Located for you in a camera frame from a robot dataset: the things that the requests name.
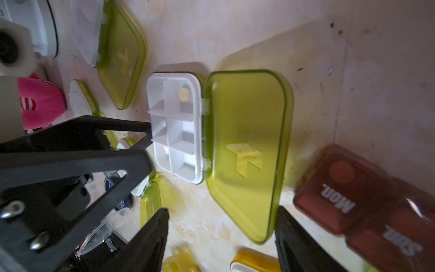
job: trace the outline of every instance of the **bolt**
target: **bolt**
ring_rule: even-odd
[[[4,207],[0,212],[0,218],[7,219],[20,215],[25,210],[26,205],[20,200],[14,200]]]
[[[30,249],[31,250],[38,250],[43,248],[50,239],[50,235],[48,235],[48,232],[41,232],[38,236],[36,236],[35,239],[33,239],[30,242]]]

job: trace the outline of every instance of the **pink plush toy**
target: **pink plush toy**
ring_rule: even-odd
[[[63,93],[51,82],[30,77],[18,78],[24,129],[45,127],[67,109]]]

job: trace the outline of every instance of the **round tablet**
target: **round tablet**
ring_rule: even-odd
[[[338,183],[346,183],[355,179],[355,168],[345,161],[336,161],[329,167],[329,175]]]
[[[178,98],[181,100],[181,102],[187,102],[191,98],[190,90],[187,88],[181,88],[178,91]]]

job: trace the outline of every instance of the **plus sign logo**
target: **plus sign logo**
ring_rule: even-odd
[[[128,48],[124,48],[124,53],[116,52],[116,56],[119,58],[119,73],[122,77],[125,77],[125,74],[128,74],[130,77],[133,74],[130,71],[130,67],[128,66]]]
[[[261,170],[263,154],[248,144],[228,144],[225,148],[236,154],[236,172],[242,177],[248,174],[248,163]]]

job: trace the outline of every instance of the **red pill box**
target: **red pill box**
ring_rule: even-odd
[[[347,234],[346,243],[381,271],[434,271],[434,200],[404,181],[393,181],[401,196]]]
[[[342,235],[388,201],[390,181],[377,166],[333,144],[300,179],[294,204],[329,232]]]

